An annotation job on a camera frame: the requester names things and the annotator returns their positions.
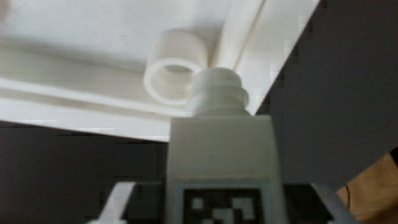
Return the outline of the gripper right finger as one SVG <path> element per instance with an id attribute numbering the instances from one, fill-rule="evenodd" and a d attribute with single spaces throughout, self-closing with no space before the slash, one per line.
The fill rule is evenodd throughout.
<path id="1" fill-rule="evenodd" d="M 310 186 L 331 216 L 331 220 L 326 224 L 355 224 L 355 218 L 337 197 L 335 191 L 319 183 L 312 183 Z"/>

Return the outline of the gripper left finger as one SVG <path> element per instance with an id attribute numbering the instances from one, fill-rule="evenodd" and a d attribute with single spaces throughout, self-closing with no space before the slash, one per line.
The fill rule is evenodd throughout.
<path id="1" fill-rule="evenodd" d="M 97 218 L 86 224 L 125 224 L 122 213 L 134 188 L 132 182 L 116 182 Z"/>

